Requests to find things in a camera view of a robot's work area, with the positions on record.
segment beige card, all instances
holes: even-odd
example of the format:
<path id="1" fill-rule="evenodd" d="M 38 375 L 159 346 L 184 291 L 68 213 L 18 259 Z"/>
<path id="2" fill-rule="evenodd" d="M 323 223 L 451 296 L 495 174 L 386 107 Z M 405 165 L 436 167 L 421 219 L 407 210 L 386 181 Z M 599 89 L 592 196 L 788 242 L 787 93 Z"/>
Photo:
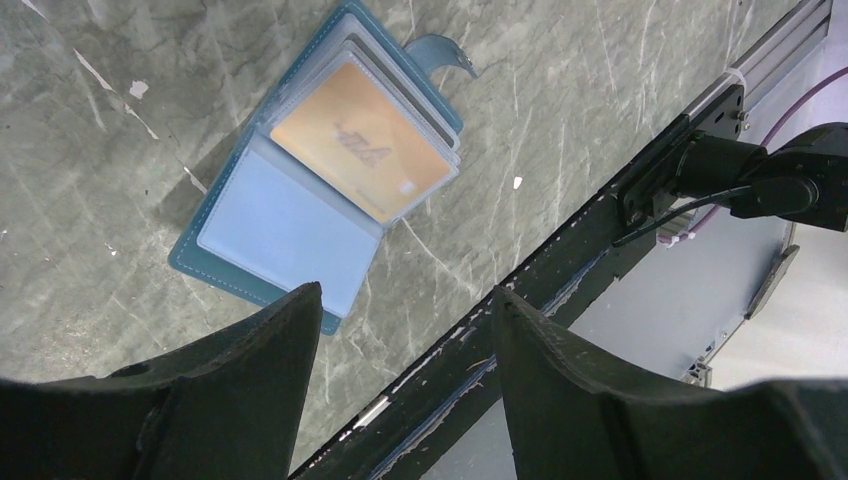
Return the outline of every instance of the beige card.
<path id="1" fill-rule="evenodd" d="M 380 223 L 452 169 L 355 64 L 344 63 L 273 130 L 271 139 Z"/>

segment cable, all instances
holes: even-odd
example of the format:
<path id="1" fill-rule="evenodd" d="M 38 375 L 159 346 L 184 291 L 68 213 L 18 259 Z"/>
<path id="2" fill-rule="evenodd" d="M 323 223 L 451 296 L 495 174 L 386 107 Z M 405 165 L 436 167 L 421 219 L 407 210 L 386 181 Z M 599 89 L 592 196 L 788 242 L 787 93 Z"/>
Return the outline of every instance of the cable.
<path id="1" fill-rule="evenodd" d="M 636 230 L 633 230 L 632 232 L 622 236 L 618 240 L 613 241 L 612 246 L 617 248 L 617 247 L 620 247 L 624 244 L 627 244 L 627 243 L 629 243 L 633 240 L 636 240 L 637 238 L 641 237 L 642 235 L 645 235 L 646 233 L 651 232 L 653 230 L 656 230 L 657 228 L 665 225 L 666 223 L 670 222 L 672 219 L 674 219 L 675 217 L 677 217 L 681 213 L 688 212 L 689 210 L 694 210 L 698 207 L 703 207 L 704 205 L 709 205 L 710 203 L 718 203 L 718 202 L 721 202 L 723 200 L 738 197 L 740 195 L 745 195 L 747 193 L 750 193 L 753 190 L 754 190 L 754 187 L 752 187 L 750 185 L 744 185 L 744 186 L 741 186 L 741 187 L 731 188 L 731 189 L 725 190 L 723 192 L 714 193 L 712 195 L 707 195 L 706 197 L 699 198 L 697 200 L 692 200 L 691 202 L 687 203 L 686 205 L 680 206 L 680 207 L 675 208 L 673 210 L 669 210 L 668 212 L 666 212 L 665 215 L 654 220 L 653 222 L 642 225 L 641 227 L 637 228 Z"/>
<path id="2" fill-rule="evenodd" d="M 798 110 L 801 109 L 801 107 L 803 107 L 807 102 L 810 101 L 811 98 L 816 96 L 816 94 L 822 91 L 825 87 L 839 80 L 845 75 L 848 75 L 848 67 L 844 67 L 840 70 L 837 70 L 833 75 L 830 75 L 821 82 L 817 83 L 813 88 L 807 91 L 807 93 L 802 95 L 801 98 L 799 98 L 794 104 L 792 104 L 791 107 L 789 107 L 789 110 L 787 110 L 783 115 L 781 115 L 777 123 L 774 124 L 771 130 L 769 130 L 769 132 L 766 134 L 765 138 L 763 138 L 763 141 L 762 143 L 760 143 L 760 145 L 762 145 L 763 147 L 768 147 L 769 143 L 771 143 L 771 141 L 774 140 L 774 137 L 777 136 L 777 132 L 779 132 L 780 129 L 783 128 L 784 125 L 786 125 L 786 122 L 789 121 L 789 118 L 792 117 L 792 115 L 795 115 L 795 113 L 797 113 Z M 713 206 L 710 211 L 707 212 L 707 214 L 704 215 L 704 217 L 701 218 L 701 220 L 699 220 L 698 223 L 696 223 L 691 229 L 684 232 L 680 232 L 680 234 L 675 235 L 673 237 L 659 235 L 657 236 L 657 241 L 671 247 L 675 243 L 685 242 L 686 240 L 694 238 L 695 234 L 698 233 L 704 227 L 704 225 L 706 225 L 718 213 L 719 209 L 721 209 L 721 207 L 719 207 L 718 205 Z"/>

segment marbled table surface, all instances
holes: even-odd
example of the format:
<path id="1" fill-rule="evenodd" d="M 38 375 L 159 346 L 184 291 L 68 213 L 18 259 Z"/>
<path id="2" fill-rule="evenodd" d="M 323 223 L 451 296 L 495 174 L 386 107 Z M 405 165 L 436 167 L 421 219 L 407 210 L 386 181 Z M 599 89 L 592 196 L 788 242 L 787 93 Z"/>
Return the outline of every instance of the marbled table surface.
<path id="1" fill-rule="evenodd" d="M 795 3 L 366 1 L 401 42 L 456 39 L 480 78 L 433 77 L 465 120 L 461 174 L 388 232 L 321 339 L 295 464 Z M 255 311 L 166 255 L 332 4 L 2 1 L 0 375 L 105 375 Z"/>

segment pink cable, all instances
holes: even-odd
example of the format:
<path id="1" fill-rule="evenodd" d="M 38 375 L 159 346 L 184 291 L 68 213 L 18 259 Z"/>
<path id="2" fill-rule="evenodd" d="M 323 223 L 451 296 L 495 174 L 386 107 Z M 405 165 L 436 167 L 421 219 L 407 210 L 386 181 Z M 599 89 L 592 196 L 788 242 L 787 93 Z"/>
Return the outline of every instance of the pink cable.
<path id="1" fill-rule="evenodd" d="M 811 88 L 807 93 L 802 95 L 801 98 L 799 98 L 794 104 L 792 104 L 792 106 L 789 107 L 789 110 L 787 110 L 786 113 L 784 113 L 780 117 L 777 123 L 774 124 L 774 126 L 771 128 L 771 130 L 769 130 L 768 134 L 766 134 L 765 138 L 763 139 L 763 142 L 760 145 L 762 145 L 763 147 L 768 147 L 768 144 L 771 143 L 772 140 L 774 140 L 774 137 L 777 135 L 777 132 L 779 132 L 780 129 L 783 128 L 784 125 L 786 125 L 786 122 L 789 120 L 790 117 L 792 117 L 792 115 L 795 115 L 795 113 L 797 113 L 798 110 L 800 110 L 801 107 L 804 106 L 804 104 L 809 102 L 811 98 L 816 96 L 817 93 L 822 91 L 831 83 L 844 77 L 845 75 L 848 75 L 848 67 L 844 67 L 840 70 L 837 70 L 833 75 L 830 75 L 829 77 L 825 78 L 824 80 L 816 84 L 816 86 Z M 721 207 L 719 207 L 718 205 L 713 205 L 710 211 L 707 212 L 706 215 L 704 215 L 704 218 L 698 220 L 698 223 L 696 223 L 689 231 L 680 232 L 680 235 L 675 235 L 674 237 L 658 235 L 657 241 L 662 244 L 671 246 L 675 243 L 685 242 L 686 240 L 694 238 L 695 234 L 698 233 L 704 227 L 704 225 L 706 225 L 710 221 L 710 219 L 712 219 L 718 213 L 720 208 Z"/>

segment open wallet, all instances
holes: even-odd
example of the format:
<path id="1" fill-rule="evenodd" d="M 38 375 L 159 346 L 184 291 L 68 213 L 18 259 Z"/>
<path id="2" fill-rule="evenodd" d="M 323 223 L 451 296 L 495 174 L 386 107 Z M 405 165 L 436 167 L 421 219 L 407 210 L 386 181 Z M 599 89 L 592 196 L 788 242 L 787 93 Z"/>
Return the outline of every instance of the open wallet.
<path id="1" fill-rule="evenodd" d="M 342 2 L 249 120 L 170 265 L 263 307 L 318 281 L 335 333 L 386 229 L 459 172 L 462 120 L 429 81 L 443 66 L 476 76 L 452 40 L 401 48 Z"/>

